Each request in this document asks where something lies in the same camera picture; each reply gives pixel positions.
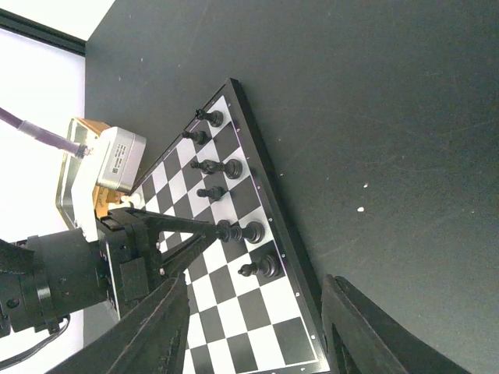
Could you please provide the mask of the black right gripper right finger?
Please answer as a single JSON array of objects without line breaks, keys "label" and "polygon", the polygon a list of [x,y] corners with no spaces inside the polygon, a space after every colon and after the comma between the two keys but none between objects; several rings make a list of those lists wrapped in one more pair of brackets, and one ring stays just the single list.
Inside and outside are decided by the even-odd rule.
[{"label": "black right gripper right finger", "polygon": [[468,373],[407,331],[344,277],[326,275],[321,300],[332,373]]}]

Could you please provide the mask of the black pawn chess piece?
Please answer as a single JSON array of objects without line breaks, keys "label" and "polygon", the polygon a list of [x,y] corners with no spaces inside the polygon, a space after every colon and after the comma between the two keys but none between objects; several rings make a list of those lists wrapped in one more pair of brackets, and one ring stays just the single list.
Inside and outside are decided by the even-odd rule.
[{"label": "black pawn chess piece", "polygon": [[210,140],[205,131],[183,131],[181,135],[183,139],[190,139],[197,145],[204,145]]}]

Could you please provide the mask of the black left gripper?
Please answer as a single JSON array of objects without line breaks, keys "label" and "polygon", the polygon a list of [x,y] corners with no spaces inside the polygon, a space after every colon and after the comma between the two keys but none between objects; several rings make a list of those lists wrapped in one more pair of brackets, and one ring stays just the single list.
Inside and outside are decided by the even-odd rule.
[{"label": "black left gripper", "polygon": [[[182,274],[218,240],[216,224],[135,208],[112,210],[96,225],[116,308],[136,307],[163,281]],[[165,231],[190,237],[161,252],[159,239]]]}]

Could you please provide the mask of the black rook chess piece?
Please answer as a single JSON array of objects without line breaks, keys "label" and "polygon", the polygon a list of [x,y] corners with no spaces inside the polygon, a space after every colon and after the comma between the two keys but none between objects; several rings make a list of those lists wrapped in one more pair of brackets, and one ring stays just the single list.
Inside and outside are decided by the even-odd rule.
[{"label": "black rook chess piece", "polygon": [[195,118],[200,121],[208,121],[215,128],[220,127],[224,121],[223,113],[218,110],[206,112],[204,109],[196,109]]}]

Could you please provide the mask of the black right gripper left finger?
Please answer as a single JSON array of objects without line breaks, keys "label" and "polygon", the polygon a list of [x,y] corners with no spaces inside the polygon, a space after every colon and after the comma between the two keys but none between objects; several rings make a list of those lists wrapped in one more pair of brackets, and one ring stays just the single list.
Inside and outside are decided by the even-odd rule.
[{"label": "black right gripper left finger", "polygon": [[51,373],[181,373],[189,326],[185,274],[168,278],[108,332]]}]

